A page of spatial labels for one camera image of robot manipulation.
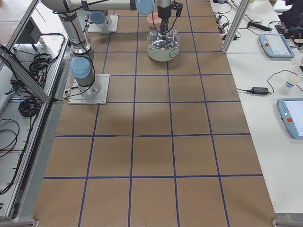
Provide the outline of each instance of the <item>white table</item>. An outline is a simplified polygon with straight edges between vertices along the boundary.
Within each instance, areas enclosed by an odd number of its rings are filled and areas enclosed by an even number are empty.
[[[214,12],[226,12],[228,4],[212,3]],[[257,0],[249,8],[255,11],[268,26],[270,21],[279,20],[268,0]],[[224,14],[232,22],[235,10]],[[244,19],[240,27],[246,27]],[[272,33],[277,33],[274,23]],[[251,28],[256,33],[269,33]],[[295,58],[268,58],[260,46],[258,36],[251,31],[240,30],[241,39],[233,41],[227,58],[237,88],[268,87],[267,79],[281,70],[296,72],[303,80],[301,65],[302,53],[294,50]],[[283,72],[275,75],[271,84],[274,94],[256,96],[239,92],[243,110],[250,128],[267,189],[276,213],[303,213],[303,140],[294,140],[288,134],[277,109],[280,98],[303,98],[299,88],[287,88],[284,84],[292,76]]]

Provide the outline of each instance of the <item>blue joint cap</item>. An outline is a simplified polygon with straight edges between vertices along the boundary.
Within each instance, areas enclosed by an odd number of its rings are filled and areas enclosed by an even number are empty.
[[[137,0],[136,7],[139,13],[144,15],[150,14],[153,10],[154,1],[153,0]]]
[[[70,70],[75,78],[86,78],[90,73],[89,60],[83,57],[77,57],[73,59],[70,63]]]
[[[105,15],[103,12],[99,11],[93,11],[89,13],[89,18],[91,22],[93,22],[96,25],[101,25],[105,21]]]

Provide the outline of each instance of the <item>black cable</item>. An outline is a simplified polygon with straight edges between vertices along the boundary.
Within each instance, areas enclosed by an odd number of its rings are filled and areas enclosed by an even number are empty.
[[[28,90],[27,90],[27,91],[26,91],[26,90],[22,90],[23,86],[24,86],[24,85],[22,85],[22,84],[17,84],[15,93],[16,93],[18,96],[20,96],[20,97],[25,97],[25,98],[32,97],[30,91],[28,91]],[[30,96],[26,96],[26,95],[24,95],[24,94],[20,94],[19,92],[26,93],[26,94],[30,94]]]
[[[228,11],[226,11],[226,12],[223,12],[223,13],[221,13],[221,12],[213,12],[213,13],[215,13],[215,14],[217,14],[217,13],[220,13],[220,14],[224,14],[224,13],[229,13],[231,10],[232,10],[232,5],[231,4],[229,4],[229,6],[231,7]]]
[[[59,35],[59,36],[61,36],[61,37],[63,38],[57,56],[54,57],[53,60],[49,62],[49,65],[48,65],[48,67],[47,67],[47,69],[46,69],[46,72],[45,72],[45,74],[46,74],[46,75],[45,75],[45,81],[46,81],[46,77],[47,77],[47,75],[48,75],[48,72],[49,72],[51,66],[56,62],[56,60],[59,58],[59,56],[60,56],[60,54],[61,54],[61,52],[62,52],[62,47],[63,47],[63,44],[65,43],[65,36],[64,36],[62,33],[47,33],[47,34],[42,34],[42,35],[53,35],[53,36],[54,36],[54,35]]]
[[[29,76],[31,75],[30,72],[22,65],[22,63],[20,62],[20,60],[16,57],[16,55],[15,55],[12,51],[10,51],[8,48],[6,48],[5,46],[3,46],[2,44],[0,44],[0,48],[1,48],[2,50],[4,50],[8,55],[10,55],[12,58],[14,58],[15,61],[17,62],[17,64],[18,64],[21,68],[23,68],[23,69],[27,72],[27,74],[28,74]]]
[[[242,36],[242,35],[241,35],[241,33],[240,33],[240,32],[238,32],[238,31],[237,31],[237,33],[239,33],[239,35],[240,35],[240,36],[238,37],[238,39],[239,39],[239,38],[241,38],[241,36]]]
[[[19,51],[19,52],[23,52],[23,53],[28,53],[28,54],[31,54],[31,55],[36,55],[37,53],[31,53],[31,52],[27,52],[27,51],[23,51],[23,50],[18,50],[17,48],[13,48],[13,50],[15,51]]]
[[[52,60],[52,55],[48,53],[40,53],[34,57],[34,62],[29,65],[29,71],[32,74],[32,77],[40,87],[44,88],[46,83],[47,74],[44,72],[47,71],[49,62]]]
[[[291,72],[291,71],[289,71],[289,70],[282,70],[282,71],[279,71],[279,72],[274,73],[274,74],[271,75],[271,77],[267,80],[267,83],[268,83],[268,84],[270,85],[270,87],[273,89],[273,92],[272,92],[272,93],[274,93],[275,90],[274,90],[273,86],[269,83],[269,80],[272,79],[272,77],[273,77],[274,75],[279,74],[279,73],[284,72],[284,71],[293,73],[293,74],[295,74],[297,77],[299,77],[298,74],[296,74],[295,72]]]
[[[85,91],[82,91],[82,92],[80,92],[80,93],[78,93],[78,94],[75,94],[75,95],[72,95],[72,96],[66,96],[66,97],[64,97],[63,100],[66,100],[67,98],[70,98],[70,97],[82,95],[83,93],[87,92],[87,91],[91,88],[91,86],[92,86],[92,84],[91,84]]]
[[[299,86],[299,85],[296,85],[301,91],[303,91],[303,89]]]
[[[226,18],[227,22],[224,23],[223,25],[221,25],[221,27],[218,27],[218,28],[219,28],[219,32],[220,32],[220,34],[221,34],[221,32],[223,31],[223,29],[225,29],[225,28],[227,27],[227,29],[226,29],[226,31],[225,31],[225,34],[227,34],[228,29],[229,29],[229,25],[231,25],[231,23],[229,23],[230,20],[227,18],[227,16],[221,15],[221,13],[219,13],[219,18],[220,18],[220,19],[217,21],[218,24],[219,24],[219,21],[221,20],[222,17]]]
[[[281,22],[281,21],[280,21],[280,20],[270,21],[270,22],[268,23],[268,27],[270,27],[270,24],[271,24],[271,23],[274,23],[274,22]]]
[[[243,90],[243,89],[240,89],[240,88],[237,88],[237,90],[240,90],[240,91],[247,91],[247,90]]]
[[[257,34],[257,33],[255,33],[253,30],[250,30],[253,34],[255,34],[255,35],[260,35],[260,34]]]
[[[94,5],[94,4],[97,4],[97,3],[101,3],[101,2],[104,2],[104,1],[109,1],[109,0],[100,0],[100,1],[95,1],[95,2],[91,2],[91,3],[88,3],[87,6],[91,6],[91,5]],[[83,6],[80,6],[76,9],[73,9],[73,10],[70,10],[70,11],[66,11],[66,12],[56,12],[56,11],[53,11],[54,14],[66,14],[66,13],[73,13],[79,9],[83,8]]]
[[[8,144],[8,145],[7,145],[6,147],[4,147],[4,148],[0,148],[0,151],[3,151],[3,150],[7,149],[10,145],[12,145],[12,144],[14,143],[13,146],[12,146],[6,153],[4,153],[3,155],[0,156],[0,157],[3,157],[3,156],[5,156],[5,155],[7,155],[8,153],[10,153],[10,152],[13,150],[13,148],[15,147],[15,145],[16,145],[16,143],[17,143],[17,140],[18,140],[18,135],[19,135],[19,133],[20,133],[20,125],[18,124],[17,121],[15,121],[15,120],[13,120],[13,119],[9,119],[9,118],[0,119],[0,121],[12,121],[12,122],[14,122],[14,123],[18,126],[18,131],[17,131],[17,132],[15,132],[15,131],[13,131],[13,130],[11,130],[11,129],[2,129],[2,130],[0,130],[0,133],[1,133],[1,132],[5,132],[5,131],[10,131],[10,132],[12,132],[12,133],[15,135],[13,141],[12,141],[10,144]]]
[[[75,87],[70,87],[70,88],[68,88],[68,89],[74,90],[74,89],[77,89],[77,88],[79,88],[79,87],[78,87],[78,86],[75,86]]]
[[[272,74],[272,75],[268,78],[268,80],[267,80],[267,83],[270,85],[271,89],[273,90],[272,92],[269,92],[267,88],[263,88],[263,87],[253,87],[251,90],[244,90],[244,89],[239,89],[239,88],[237,88],[237,90],[246,91],[246,92],[250,92],[250,93],[253,93],[253,94],[258,94],[258,92],[259,92],[260,89],[261,89],[261,92],[263,93],[263,95],[273,94],[273,93],[275,92],[275,89],[274,89],[273,86],[270,84],[269,80],[272,79],[274,75],[279,74],[279,73],[284,72],[284,71],[293,73],[293,74],[295,74],[297,77],[299,77],[299,75],[296,74],[295,72],[291,72],[291,71],[289,71],[289,70],[282,70],[282,71],[279,71],[279,72],[275,72],[275,73]]]
[[[9,92],[4,93],[5,95],[10,95],[15,92],[17,85],[15,83],[12,84],[12,87]]]
[[[7,186],[6,186],[3,190],[0,190],[0,195],[4,195],[5,193],[7,193],[7,192],[10,190],[10,188],[12,187],[12,185],[14,184],[14,182],[15,182],[15,179],[16,179],[16,177],[17,177],[17,173],[18,173],[19,168],[20,168],[20,166],[21,166],[22,158],[23,158],[23,156],[24,156],[24,154],[25,154],[25,152],[26,152],[26,148],[27,148],[27,145],[28,145],[28,143],[29,143],[29,137],[30,137],[30,135],[31,135],[31,133],[32,133],[32,130],[33,130],[33,127],[34,127],[34,124],[35,124],[37,118],[38,118],[38,115],[35,116],[35,119],[34,119],[34,121],[33,121],[33,124],[30,125],[30,128],[29,128],[29,130],[28,130],[27,140],[26,140],[26,142],[25,142],[25,144],[24,144],[24,147],[23,147],[23,149],[22,149],[21,154],[19,155],[19,159],[18,159],[18,162],[17,162],[17,166],[16,166],[16,168],[15,168],[14,176],[13,176],[11,182],[8,183]]]
[[[8,66],[8,68],[12,71],[12,73],[13,73],[14,77],[16,78],[16,80],[17,80],[17,81],[20,81],[20,80],[18,79],[18,77],[17,77],[17,74],[16,74],[16,72],[15,72],[13,66],[10,64],[10,62],[9,62],[8,60],[6,60],[2,55],[0,55],[0,58],[6,63],[6,65]]]
[[[152,17],[152,23],[153,23],[154,28],[156,29],[156,31],[157,31],[158,33],[161,33],[161,32],[156,28],[155,21],[153,20],[153,10],[152,10],[152,15],[151,15],[151,17]],[[177,18],[178,18],[178,17],[176,17],[176,18],[174,19],[174,22],[172,23],[172,26],[171,26],[170,30],[166,31],[165,34],[166,34],[166,33],[169,33],[169,32],[174,28],[174,25],[175,25],[175,23],[176,23],[176,21],[177,21]]]
[[[24,117],[33,117],[39,113],[40,108],[40,100],[37,97],[30,97],[20,103],[18,111]]]

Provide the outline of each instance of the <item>red emergency stop button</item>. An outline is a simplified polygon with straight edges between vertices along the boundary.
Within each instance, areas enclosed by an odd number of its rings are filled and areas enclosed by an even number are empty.
[[[287,121],[288,123],[291,123],[291,122],[293,122],[293,119],[292,119],[291,117],[289,117],[289,118],[286,119],[286,121]]]

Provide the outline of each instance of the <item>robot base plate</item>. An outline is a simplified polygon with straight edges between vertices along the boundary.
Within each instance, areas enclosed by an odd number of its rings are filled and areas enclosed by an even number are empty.
[[[77,95],[80,93],[78,89],[72,90],[71,96],[76,96],[69,98],[69,104],[106,104],[109,77],[109,74],[96,74],[95,83],[99,83],[101,85],[101,89],[96,95],[93,95],[91,98],[89,98],[88,96]],[[75,80],[73,83],[73,87],[77,86],[78,83]]]
[[[119,15],[109,15],[112,19],[112,24],[108,27],[98,27],[96,24],[90,24],[88,32],[89,33],[109,33],[116,32],[118,27]]]

